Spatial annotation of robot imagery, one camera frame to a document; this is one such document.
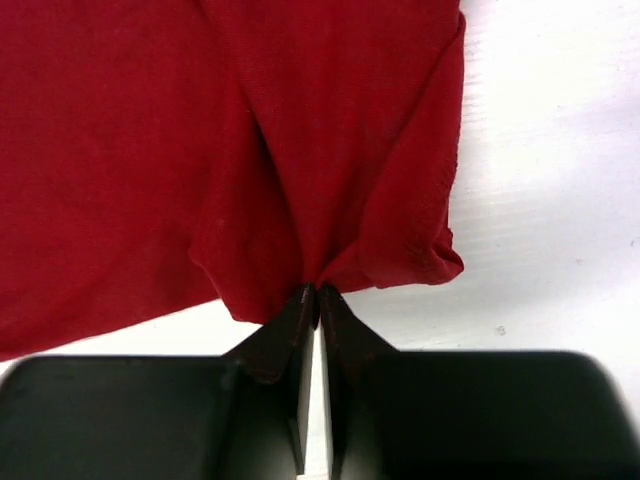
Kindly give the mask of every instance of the red cloth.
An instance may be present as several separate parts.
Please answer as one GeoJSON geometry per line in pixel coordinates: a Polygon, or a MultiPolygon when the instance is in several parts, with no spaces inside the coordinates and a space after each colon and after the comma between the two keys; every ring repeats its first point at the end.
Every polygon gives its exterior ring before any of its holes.
{"type": "Polygon", "coordinates": [[[463,31],[454,0],[1,0],[0,359],[451,280],[463,31]]]}

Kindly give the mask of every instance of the white background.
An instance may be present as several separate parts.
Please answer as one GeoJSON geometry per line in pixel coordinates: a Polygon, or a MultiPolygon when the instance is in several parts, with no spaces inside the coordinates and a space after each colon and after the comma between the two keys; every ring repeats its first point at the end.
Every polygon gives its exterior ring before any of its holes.
{"type": "MultiPolygon", "coordinates": [[[[587,352],[640,426],[640,2],[463,0],[462,9],[451,223],[466,272],[442,287],[348,300],[401,348],[587,352]]],[[[254,329],[215,302],[58,351],[216,354],[254,329]]],[[[319,401],[318,377],[314,386],[319,401]]],[[[311,423],[308,473],[321,474],[317,402],[311,423]]]]}

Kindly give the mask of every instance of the white table surface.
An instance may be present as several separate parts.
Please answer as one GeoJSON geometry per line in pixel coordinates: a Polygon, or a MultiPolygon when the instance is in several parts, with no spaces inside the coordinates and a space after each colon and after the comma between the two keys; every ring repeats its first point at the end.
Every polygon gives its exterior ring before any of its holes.
{"type": "MultiPolygon", "coordinates": [[[[586,352],[640,426],[640,2],[462,8],[467,72],[451,223],[466,272],[442,287],[348,300],[401,348],[586,352]]],[[[217,354],[254,329],[214,302],[56,352],[217,354]]],[[[313,478],[326,472],[320,388],[314,377],[313,478]]]]}

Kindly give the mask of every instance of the red fabric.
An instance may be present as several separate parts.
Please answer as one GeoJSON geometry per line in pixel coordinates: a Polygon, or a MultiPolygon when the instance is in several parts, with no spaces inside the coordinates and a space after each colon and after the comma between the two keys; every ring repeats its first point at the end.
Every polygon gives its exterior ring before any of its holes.
{"type": "Polygon", "coordinates": [[[454,0],[0,0],[0,359],[451,280],[463,31],[454,0]]]}

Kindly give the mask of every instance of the red t-shirt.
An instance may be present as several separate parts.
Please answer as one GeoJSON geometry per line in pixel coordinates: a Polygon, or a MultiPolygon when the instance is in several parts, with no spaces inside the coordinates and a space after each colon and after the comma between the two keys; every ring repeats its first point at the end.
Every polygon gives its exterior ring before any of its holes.
{"type": "Polygon", "coordinates": [[[463,32],[454,0],[0,2],[0,360],[451,280],[463,32]]]}

